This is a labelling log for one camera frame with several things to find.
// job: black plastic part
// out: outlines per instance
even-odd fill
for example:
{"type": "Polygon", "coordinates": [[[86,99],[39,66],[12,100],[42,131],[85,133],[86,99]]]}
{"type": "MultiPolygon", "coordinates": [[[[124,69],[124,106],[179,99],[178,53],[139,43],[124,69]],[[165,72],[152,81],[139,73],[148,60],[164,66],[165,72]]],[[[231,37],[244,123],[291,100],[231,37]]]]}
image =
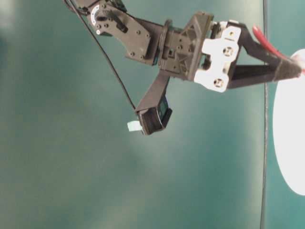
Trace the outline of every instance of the black plastic part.
{"type": "Polygon", "coordinates": [[[173,111],[165,97],[169,79],[168,74],[160,71],[135,110],[145,135],[165,129],[171,117],[173,111]]]}
{"type": "Polygon", "coordinates": [[[300,75],[301,67],[290,59],[283,59],[270,53],[261,44],[255,42],[246,25],[229,22],[228,26],[241,28],[241,35],[238,41],[240,50],[244,47],[248,55],[268,64],[236,66],[237,56],[228,73],[230,79],[228,88],[233,89],[258,83],[292,79],[300,75]]]}

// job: screw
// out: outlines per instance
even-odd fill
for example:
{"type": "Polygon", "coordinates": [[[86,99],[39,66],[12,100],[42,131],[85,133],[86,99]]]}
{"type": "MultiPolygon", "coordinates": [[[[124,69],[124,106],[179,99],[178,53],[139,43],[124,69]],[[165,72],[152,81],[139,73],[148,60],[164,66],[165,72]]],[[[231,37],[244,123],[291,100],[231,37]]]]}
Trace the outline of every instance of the screw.
{"type": "Polygon", "coordinates": [[[226,48],[224,48],[223,52],[224,52],[224,55],[227,56],[227,57],[232,56],[233,55],[233,48],[232,47],[226,47],[226,48]]]}
{"type": "Polygon", "coordinates": [[[224,81],[222,79],[214,80],[215,87],[221,88],[224,85],[224,81]]]}

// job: white object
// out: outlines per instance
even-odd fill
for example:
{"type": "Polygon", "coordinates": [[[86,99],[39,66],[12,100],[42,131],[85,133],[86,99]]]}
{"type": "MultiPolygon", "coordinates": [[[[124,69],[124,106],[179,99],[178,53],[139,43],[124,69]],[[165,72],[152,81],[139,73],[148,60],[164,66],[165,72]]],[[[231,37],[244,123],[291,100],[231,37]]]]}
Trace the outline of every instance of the white object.
{"type": "Polygon", "coordinates": [[[229,26],[222,31],[220,38],[204,40],[202,53],[210,55],[211,66],[207,70],[200,68],[197,70],[195,83],[217,92],[224,92],[227,89],[228,72],[239,52],[237,42],[240,34],[240,28],[229,26]]]}
{"type": "MultiPolygon", "coordinates": [[[[302,65],[305,49],[292,58],[302,65]]],[[[286,183],[295,193],[305,196],[305,75],[278,83],[273,135],[277,162],[286,183]]]]}
{"type": "Polygon", "coordinates": [[[132,132],[132,131],[142,131],[143,130],[143,128],[142,128],[142,126],[141,126],[139,121],[129,122],[129,123],[127,123],[127,126],[128,126],[129,132],[132,132]]]}

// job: teal wall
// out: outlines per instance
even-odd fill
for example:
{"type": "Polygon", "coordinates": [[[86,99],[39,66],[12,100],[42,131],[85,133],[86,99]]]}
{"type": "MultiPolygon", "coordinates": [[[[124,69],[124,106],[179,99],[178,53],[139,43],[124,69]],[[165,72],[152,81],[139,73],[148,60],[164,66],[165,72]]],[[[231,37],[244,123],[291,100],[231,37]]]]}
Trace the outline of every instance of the teal wall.
{"type": "MultiPolygon", "coordinates": [[[[177,27],[198,10],[263,27],[262,1],[124,3],[177,27]]],[[[158,69],[125,59],[114,38],[100,41],[138,103],[158,69]]],[[[259,228],[264,86],[218,94],[173,79],[168,99],[165,131],[128,133],[135,116],[76,15],[61,0],[3,0],[1,228],[259,228]]]]}
{"type": "MultiPolygon", "coordinates": [[[[288,56],[305,48],[305,2],[302,0],[268,0],[267,3],[267,33],[271,43],[288,56]]],[[[269,83],[268,91],[265,228],[300,229],[305,227],[305,197],[293,192],[285,183],[280,172],[275,157],[272,128],[276,84],[269,83]]]]}

